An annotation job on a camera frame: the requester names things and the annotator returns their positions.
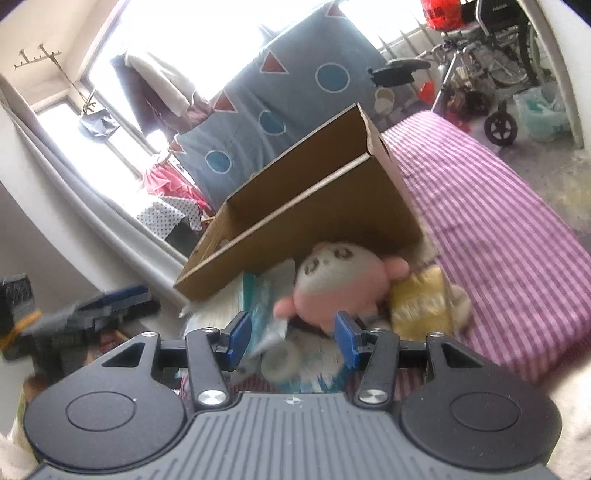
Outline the white tape roll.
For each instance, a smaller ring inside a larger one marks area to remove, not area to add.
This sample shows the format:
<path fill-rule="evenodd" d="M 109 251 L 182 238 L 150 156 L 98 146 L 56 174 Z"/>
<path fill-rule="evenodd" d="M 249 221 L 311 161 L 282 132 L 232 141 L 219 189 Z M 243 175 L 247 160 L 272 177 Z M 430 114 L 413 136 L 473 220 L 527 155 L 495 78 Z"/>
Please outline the white tape roll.
<path fill-rule="evenodd" d="M 284 383 L 301 368 L 301 349 L 294 342 L 284 341 L 263 354 L 260 373 L 270 383 Z"/>

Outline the cotton swab packet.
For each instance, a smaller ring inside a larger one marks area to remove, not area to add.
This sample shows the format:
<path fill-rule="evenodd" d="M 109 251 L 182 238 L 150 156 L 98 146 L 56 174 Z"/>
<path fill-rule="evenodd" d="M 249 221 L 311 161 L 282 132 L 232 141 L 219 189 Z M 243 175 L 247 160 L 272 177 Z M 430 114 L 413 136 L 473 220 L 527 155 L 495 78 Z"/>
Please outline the cotton swab packet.
<path fill-rule="evenodd" d="M 273 308 L 280 298 L 293 295 L 294 279 L 296 263 L 293 259 L 284 260 L 256 277 L 249 307 L 252 334 L 245 358 L 259 356 L 286 339 L 287 319 L 274 318 Z"/>

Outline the pink plush doll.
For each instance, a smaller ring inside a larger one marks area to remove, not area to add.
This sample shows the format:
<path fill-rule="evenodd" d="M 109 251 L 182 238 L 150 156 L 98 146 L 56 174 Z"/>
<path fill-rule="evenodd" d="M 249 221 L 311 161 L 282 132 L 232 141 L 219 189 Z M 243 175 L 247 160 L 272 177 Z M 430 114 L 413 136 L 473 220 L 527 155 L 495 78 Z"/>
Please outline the pink plush doll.
<path fill-rule="evenodd" d="M 381 258 L 356 244 L 322 242 L 298 268 L 294 292 L 274 304 L 273 317 L 300 318 L 331 335 L 337 313 L 376 316 L 391 286 L 410 273 L 409 263 L 400 256 Z"/>

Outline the blue white book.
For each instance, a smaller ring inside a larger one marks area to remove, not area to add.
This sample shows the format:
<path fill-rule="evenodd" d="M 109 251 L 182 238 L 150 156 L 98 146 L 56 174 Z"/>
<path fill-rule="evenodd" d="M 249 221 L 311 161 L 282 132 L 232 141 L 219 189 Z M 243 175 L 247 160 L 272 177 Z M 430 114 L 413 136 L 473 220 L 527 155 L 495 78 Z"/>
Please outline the blue white book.
<path fill-rule="evenodd" d="M 284 341 L 291 341 L 301 349 L 301 368 L 284 383 L 270 383 L 260 373 L 263 354 L 245 358 L 229 377 L 233 395 L 240 391 L 283 394 L 335 393 L 346 390 L 351 370 L 346 367 L 339 347 L 332 338 L 290 329 Z"/>

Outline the yellow snack packet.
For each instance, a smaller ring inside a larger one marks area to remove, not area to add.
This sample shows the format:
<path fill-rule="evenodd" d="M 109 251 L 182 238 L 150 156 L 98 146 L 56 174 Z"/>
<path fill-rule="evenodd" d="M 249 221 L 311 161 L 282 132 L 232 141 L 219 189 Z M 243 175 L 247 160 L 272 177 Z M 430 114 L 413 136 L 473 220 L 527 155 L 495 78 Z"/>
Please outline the yellow snack packet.
<path fill-rule="evenodd" d="M 394 284 L 389 302 L 392 328 L 406 341 L 424 341 L 431 332 L 458 338 L 473 315 L 467 292 L 437 264 Z"/>

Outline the polka dot cloth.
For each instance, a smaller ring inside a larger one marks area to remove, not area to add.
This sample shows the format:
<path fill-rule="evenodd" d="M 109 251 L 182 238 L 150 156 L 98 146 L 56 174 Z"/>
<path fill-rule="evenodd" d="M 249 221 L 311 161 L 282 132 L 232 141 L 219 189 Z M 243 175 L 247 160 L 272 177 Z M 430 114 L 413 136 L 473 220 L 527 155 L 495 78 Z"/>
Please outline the polka dot cloth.
<path fill-rule="evenodd" d="M 201 210 L 197 201 L 177 197 L 152 197 L 152 202 L 137 220 L 154 235 L 164 240 L 172 230 L 184 223 L 194 232 L 202 231 Z"/>

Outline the pink checkered tablecloth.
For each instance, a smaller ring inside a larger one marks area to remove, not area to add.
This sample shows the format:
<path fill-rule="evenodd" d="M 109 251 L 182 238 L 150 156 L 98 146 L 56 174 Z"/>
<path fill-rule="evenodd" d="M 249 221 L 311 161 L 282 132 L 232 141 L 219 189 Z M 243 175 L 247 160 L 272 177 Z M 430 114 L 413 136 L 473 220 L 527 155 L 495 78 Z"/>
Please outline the pink checkered tablecloth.
<path fill-rule="evenodd" d="M 590 336 L 590 257 L 489 149 L 424 111 L 380 132 L 449 279 L 470 296 L 463 341 L 530 382 Z"/>

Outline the brown cardboard box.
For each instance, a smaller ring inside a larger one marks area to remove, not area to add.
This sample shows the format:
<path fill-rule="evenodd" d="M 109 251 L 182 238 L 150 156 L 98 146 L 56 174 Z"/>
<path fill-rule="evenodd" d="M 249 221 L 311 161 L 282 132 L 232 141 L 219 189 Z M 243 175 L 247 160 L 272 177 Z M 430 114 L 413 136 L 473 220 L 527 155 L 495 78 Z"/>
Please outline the brown cardboard box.
<path fill-rule="evenodd" d="M 218 209 L 175 289 L 205 300 L 242 273 L 348 241 L 420 268 L 438 250 L 396 158 L 361 106 L 342 111 L 267 165 Z"/>

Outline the white curtain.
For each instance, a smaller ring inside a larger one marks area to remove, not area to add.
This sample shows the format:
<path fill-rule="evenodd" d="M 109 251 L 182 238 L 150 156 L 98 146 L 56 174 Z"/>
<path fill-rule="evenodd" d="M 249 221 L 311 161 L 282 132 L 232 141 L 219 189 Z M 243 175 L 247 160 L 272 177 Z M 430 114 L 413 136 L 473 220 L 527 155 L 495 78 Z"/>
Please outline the white curtain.
<path fill-rule="evenodd" d="M 74 172 L 31 107 L 6 78 L 1 79 L 1 104 L 39 151 L 42 169 L 82 220 L 145 280 L 170 289 L 185 258 Z"/>

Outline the blue patterned hanging sheet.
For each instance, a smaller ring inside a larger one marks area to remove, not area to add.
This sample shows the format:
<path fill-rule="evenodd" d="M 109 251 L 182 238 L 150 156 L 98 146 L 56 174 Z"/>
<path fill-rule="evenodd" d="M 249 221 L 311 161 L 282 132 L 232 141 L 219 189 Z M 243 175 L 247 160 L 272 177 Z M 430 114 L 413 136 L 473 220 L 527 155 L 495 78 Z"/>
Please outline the blue patterned hanging sheet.
<path fill-rule="evenodd" d="M 377 88 L 386 61 L 335 2 L 281 34 L 216 96 L 202 123 L 178 136 L 178 159 L 219 208 L 301 138 L 353 104 L 380 130 L 401 117 L 410 93 Z"/>

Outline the wheelchair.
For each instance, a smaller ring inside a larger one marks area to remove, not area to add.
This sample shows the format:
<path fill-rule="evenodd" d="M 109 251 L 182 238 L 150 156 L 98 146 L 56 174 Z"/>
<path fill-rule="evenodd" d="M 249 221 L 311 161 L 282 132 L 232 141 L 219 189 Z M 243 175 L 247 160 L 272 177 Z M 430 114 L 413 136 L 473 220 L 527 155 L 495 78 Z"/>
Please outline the wheelchair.
<path fill-rule="evenodd" d="M 517 1 L 461 1 L 463 26 L 440 32 L 442 40 L 417 55 L 437 64 L 432 110 L 459 123 L 483 116 L 484 133 L 499 147 L 518 136 L 509 96 L 551 76 L 541 65 L 538 34 Z"/>

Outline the red plastic bag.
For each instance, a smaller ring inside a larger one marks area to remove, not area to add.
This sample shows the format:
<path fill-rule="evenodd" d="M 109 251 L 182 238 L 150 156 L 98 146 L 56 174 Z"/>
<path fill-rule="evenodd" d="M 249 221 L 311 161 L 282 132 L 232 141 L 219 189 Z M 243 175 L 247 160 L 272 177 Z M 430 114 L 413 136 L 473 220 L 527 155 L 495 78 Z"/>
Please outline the red plastic bag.
<path fill-rule="evenodd" d="M 427 24 L 434 30 L 448 32 L 464 24 L 460 0 L 422 0 Z"/>

